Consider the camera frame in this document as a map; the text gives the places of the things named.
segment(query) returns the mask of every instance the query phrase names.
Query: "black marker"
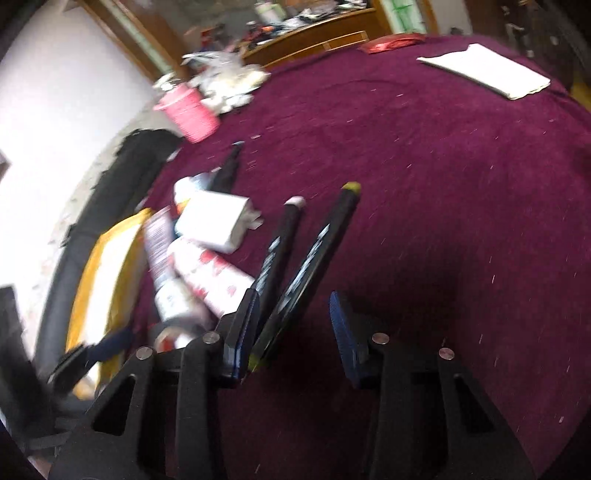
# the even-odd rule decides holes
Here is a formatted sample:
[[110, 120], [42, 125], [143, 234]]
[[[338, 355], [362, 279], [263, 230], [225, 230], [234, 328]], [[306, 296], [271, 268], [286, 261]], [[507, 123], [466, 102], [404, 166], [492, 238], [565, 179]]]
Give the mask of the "black marker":
[[359, 202], [361, 185], [346, 183], [320, 230], [314, 245], [308, 252], [297, 274], [280, 297], [275, 309], [267, 320], [259, 338], [252, 348], [248, 369], [255, 371], [260, 362], [274, 349], [286, 327], [299, 319], [316, 292], [336, 252], [355, 208]]
[[255, 290], [261, 296], [261, 319], [256, 329], [255, 338], [260, 335], [265, 322], [277, 304], [279, 287], [289, 260], [295, 232], [300, 223], [301, 210], [305, 205], [304, 197], [292, 197], [285, 202], [279, 227], [273, 234], [271, 244], [267, 249], [261, 273], [254, 284]]
[[210, 192], [231, 193], [234, 183], [236, 183], [236, 176], [238, 175], [238, 154], [242, 150], [244, 142], [236, 142], [232, 152], [216, 172], [212, 182], [207, 188]]

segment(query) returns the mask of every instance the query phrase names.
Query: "stack of paper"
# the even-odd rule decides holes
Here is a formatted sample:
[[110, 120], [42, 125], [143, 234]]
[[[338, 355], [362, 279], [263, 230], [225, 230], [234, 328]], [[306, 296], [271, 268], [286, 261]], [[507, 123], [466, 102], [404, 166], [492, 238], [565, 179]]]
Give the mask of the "stack of paper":
[[550, 79], [478, 43], [471, 44], [466, 51], [417, 60], [486, 85], [510, 100], [539, 92], [550, 84]]

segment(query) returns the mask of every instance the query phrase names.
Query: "red wrapper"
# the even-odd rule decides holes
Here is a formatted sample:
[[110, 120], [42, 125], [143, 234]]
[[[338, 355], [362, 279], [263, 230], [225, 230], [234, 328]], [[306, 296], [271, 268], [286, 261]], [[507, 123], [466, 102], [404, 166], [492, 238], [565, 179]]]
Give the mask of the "red wrapper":
[[396, 33], [370, 40], [361, 45], [359, 49], [365, 53], [379, 53], [381, 51], [396, 50], [397, 48], [423, 43], [426, 38], [422, 33]]

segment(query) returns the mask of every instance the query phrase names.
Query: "fabric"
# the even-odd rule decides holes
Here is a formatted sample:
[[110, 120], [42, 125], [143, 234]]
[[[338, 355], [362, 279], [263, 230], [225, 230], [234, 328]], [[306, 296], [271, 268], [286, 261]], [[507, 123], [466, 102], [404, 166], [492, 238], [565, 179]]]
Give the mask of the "fabric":
[[367, 41], [359, 49], [365, 53], [379, 53], [423, 43], [425, 39], [422, 33], [395, 33]]
[[[366, 55], [343, 48], [277, 69], [253, 102], [205, 141], [185, 143], [147, 207], [174, 182], [220, 165], [246, 142], [234, 193], [265, 223], [227, 259], [256, 275], [283, 203], [307, 200], [289, 277], [339, 189], [362, 185], [350, 228], [302, 321], [268, 369], [221, 391], [229, 478], [357, 478], [375, 405], [342, 371], [332, 290], [386, 319], [388, 333], [442, 343], [482, 383], [537, 472], [591, 405], [591, 115], [552, 84], [509, 101], [434, 69], [483, 37], [440, 37]], [[149, 279], [135, 312], [153, 321]]]
[[517, 62], [506, 59], [478, 43], [465, 51], [418, 61], [470, 78], [505, 95], [509, 100], [537, 93], [550, 84], [550, 79]]

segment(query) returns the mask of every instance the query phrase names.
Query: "pink cup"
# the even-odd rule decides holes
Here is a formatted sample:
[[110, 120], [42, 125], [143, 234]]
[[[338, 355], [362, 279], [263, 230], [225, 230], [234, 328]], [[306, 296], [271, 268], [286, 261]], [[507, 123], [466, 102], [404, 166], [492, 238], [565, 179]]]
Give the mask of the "pink cup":
[[167, 92], [154, 110], [163, 110], [191, 143], [209, 137], [220, 125], [213, 112], [201, 104], [198, 91], [189, 88], [186, 83]]

